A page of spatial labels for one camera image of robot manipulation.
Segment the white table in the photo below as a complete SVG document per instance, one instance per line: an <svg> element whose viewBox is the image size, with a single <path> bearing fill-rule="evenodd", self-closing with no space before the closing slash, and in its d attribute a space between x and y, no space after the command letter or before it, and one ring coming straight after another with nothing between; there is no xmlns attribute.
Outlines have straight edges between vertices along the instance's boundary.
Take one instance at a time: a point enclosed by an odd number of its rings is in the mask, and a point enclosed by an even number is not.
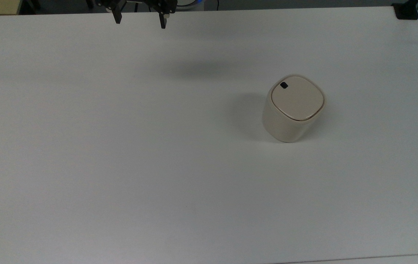
<svg viewBox="0 0 418 264"><path fill-rule="evenodd" d="M0 263L418 254L418 20L360 7L159 27L0 17ZM328 104L285 144L260 119L291 73Z"/></svg>
<svg viewBox="0 0 418 264"><path fill-rule="evenodd" d="M320 261L313 264L418 264L417 256L374 257L334 261Z"/></svg>

